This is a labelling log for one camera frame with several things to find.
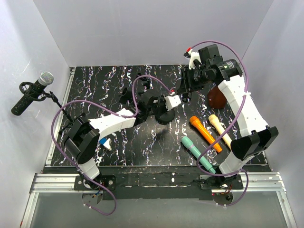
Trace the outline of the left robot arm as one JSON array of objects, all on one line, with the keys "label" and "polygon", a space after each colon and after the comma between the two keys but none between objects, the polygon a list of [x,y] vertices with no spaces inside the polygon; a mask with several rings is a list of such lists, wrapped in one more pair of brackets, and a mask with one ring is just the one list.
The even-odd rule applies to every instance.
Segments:
[{"label": "left robot arm", "polygon": [[180,104],[178,95],[150,96],[130,101],[120,111],[101,118],[87,120],[79,117],[75,120],[64,140],[64,148],[75,159],[85,185],[96,190],[102,183],[102,174],[96,165],[94,154],[97,144],[103,138],[137,126],[145,122],[150,115],[153,115],[158,123],[168,124],[175,118],[174,108]]}]

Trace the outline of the orange microphone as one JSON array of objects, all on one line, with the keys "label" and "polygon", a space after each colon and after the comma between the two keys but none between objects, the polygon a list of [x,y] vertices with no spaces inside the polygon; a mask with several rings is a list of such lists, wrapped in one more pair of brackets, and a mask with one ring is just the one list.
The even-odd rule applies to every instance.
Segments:
[{"label": "orange microphone", "polygon": [[200,132],[200,134],[207,140],[209,144],[213,144],[215,142],[213,136],[204,127],[204,125],[201,123],[198,117],[192,116],[190,118],[190,123],[193,127],[195,127]]}]

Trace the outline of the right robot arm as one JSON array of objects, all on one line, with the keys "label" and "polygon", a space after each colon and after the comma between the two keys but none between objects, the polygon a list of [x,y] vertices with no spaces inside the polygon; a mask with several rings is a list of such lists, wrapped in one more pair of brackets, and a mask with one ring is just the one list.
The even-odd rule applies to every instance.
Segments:
[{"label": "right robot arm", "polygon": [[232,177],[252,158],[266,150],[278,136],[278,129],[263,119],[247,90],[247,71],[240,59],[224,60],[219,53],[218,42],[194,52],[189,48],[184,54],[189,59],[181,72],[178,94],[187,102],[193,92],[213,82],[226,98],[239,126],[241,137],[231,143],[231,152],[220,164],[220,174],[215,184],[225,189],[232,183]]}]

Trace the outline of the cream wooden microphone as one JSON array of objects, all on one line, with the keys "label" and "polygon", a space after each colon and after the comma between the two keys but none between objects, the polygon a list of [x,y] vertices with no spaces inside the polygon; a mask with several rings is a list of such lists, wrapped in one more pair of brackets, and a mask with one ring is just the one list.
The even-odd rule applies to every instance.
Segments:
[{"label": "cream wooden microphone", "polygon": [[[217,132],[220,135],[222,135],[224,133],[225,129],[221,125],[221,122],[219,121],[219,119],[216,115],[214,115],[214,114],[210,115],[209,122],[214,126],[214,128],[217,130]],[[228,148],[231,150],[232,140],[231,140],[230,136],[226,133],[225,135],[223,135],[222,139],[224,140],[224,142],[226,143]]]}]

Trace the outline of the black tripod microphone stand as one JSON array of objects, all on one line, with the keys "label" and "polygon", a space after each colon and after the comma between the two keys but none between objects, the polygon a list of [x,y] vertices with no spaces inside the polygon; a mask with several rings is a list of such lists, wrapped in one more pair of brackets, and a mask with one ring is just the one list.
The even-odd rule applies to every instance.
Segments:
[{"label": "black tripod microphone stand", "polygon": [[145,89],[151,89],[152,88],[152,86],[151,86],[152,80],[149,77],[146,77],[146,76],[142,77],[141,74],[138,74],[136,76],[136,78],[138,78],[142,82],[142,85],[145,87]]}]

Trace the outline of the black round-base stand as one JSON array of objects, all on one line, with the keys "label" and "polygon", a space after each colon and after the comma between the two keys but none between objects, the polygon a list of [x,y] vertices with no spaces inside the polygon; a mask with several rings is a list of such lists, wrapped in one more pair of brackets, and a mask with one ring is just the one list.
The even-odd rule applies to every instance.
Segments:
[{"label": "black round-base stand", "polygon": [[135,100],[136,96],[132,87],[125,87],[119,95],[119,103],[123,105],[135,106]]},{"label": "black round-base stand", "polygon": [[174,109],[171,109],[165,113],[155,115],[155,119],[156,119],[157,123],[159,123],[161,125],[169,124],[170,122],[172,122],[174,120],[174,118],[175,118]]}]

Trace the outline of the mint green toy microphone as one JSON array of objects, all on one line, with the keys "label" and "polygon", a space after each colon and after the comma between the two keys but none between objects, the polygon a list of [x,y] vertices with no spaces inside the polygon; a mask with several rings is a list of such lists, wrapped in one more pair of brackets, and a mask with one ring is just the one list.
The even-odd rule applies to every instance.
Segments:
[{"label": "mint green toy microphone", "polygon": [[181,139],[181,143],[192,153],[192,155],[197,159],[197,161],[199,161],[201,163],[201,165],[208,172],[213,173],[213,174],[216,173],[213,166],[210,164],[210,162],[204,156],[202,156],[200,159],[198,159],[199,156],[201,155],[201,152],[197,149],[197,147],[194,145],[194,143],[192,142],[192,140],[189,137],[184,136]]}]

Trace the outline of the silver-headed black microphone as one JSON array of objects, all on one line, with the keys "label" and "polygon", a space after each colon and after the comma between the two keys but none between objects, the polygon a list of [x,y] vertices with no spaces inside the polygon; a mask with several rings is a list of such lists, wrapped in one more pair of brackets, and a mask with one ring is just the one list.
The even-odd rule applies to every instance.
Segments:
[{"label": "silver-headed black microphone", "polygon": [[13,106],[11,113],[20,116],[33,101],[43,101],[46,99],[44,89],[51,85],[54,81],[54,76],[50,72],[42,72],[38,80],[34,83],[22,82],[19,85],[19,90],[23,94],[20,100]]}]

